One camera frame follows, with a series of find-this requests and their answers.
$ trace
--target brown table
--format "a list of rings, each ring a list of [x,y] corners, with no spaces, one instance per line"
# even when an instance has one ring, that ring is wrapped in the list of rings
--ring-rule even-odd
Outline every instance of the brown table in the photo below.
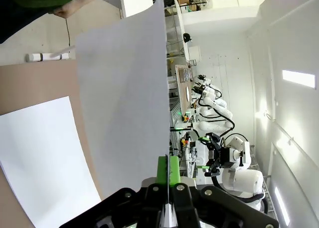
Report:
[[[76,61],[46,61],[0,67],[0,115],[69,96],[83,153],[101,199],[102,193],[84,130]],[[29,228],[31,221],[0,169],[0,227]]]
[[[176,73],[177,87],[178,87],[178,93],[179,93],[181,114],[185,115],[186,110],[190,107],[190,104],[191,104],[192,82],[187,81],[187,82],[182,83],[180,81],[180,78],[179,78],[179,69],[180,68],[188,68],[188,67],[185,65],[176,65],[175,66],[175,73]],[[187,101],[187,98],[186,98],[186,88],[188,88],[188,90],[189,90],[189,101]]]

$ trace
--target white paper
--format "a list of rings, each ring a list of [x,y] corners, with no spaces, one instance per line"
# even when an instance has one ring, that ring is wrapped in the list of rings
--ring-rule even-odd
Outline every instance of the white paper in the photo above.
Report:
[[[57,228],[101,201],[69,97],[0,116],[0,163],[36,228]]]
[[[103,195],[139,190],[168,154],[169,105],[162,0],[76,41],[86,134]]]

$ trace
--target bolt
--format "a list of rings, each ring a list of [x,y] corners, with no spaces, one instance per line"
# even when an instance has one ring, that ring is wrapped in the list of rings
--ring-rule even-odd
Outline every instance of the bolt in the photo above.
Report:
[[[178,189],[179,191],[184,190],[184,188],[185,188],[185,187],[184,187],[183,185],[178,185],[178,186],[177,186],[177,189]]]
[[[205,191],[205,195],[210,196],[211,194],[213,194],[213,192],[211,190],[206,190]]]

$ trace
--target fluorescent light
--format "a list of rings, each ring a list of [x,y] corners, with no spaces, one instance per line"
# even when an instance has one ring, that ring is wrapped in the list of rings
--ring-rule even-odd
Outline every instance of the fluorescent light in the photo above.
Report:
[[[283,70],[283,79],[297,84],[305,85],[311,88],[316,88],[316,76]]]
[[[286,226],[288,226],[289,223],[290,223],[290,219],[289,219],[289,216],[288,216],[288,213],[287,213],[287,210],[286,210],[284,201],[283,201],[283,199],[281,198],[281,195],[280,195],[279,190],[278,190],[277,187],[275,188],[275,194],[276,194],[277,200],[278,200],[278,202],[279,202],[280,209],[281,209],[281,211],[282,211],[282,213],[283,213]]]

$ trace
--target black pants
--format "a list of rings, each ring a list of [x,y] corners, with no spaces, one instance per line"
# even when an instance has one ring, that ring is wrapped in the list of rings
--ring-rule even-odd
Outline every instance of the black pants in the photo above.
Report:
[[[0,44],[26,25],[53,10],[52,7],[26,8],[19,6],[13,0],[0,0],[0,19],[2,21],[0,25]]]

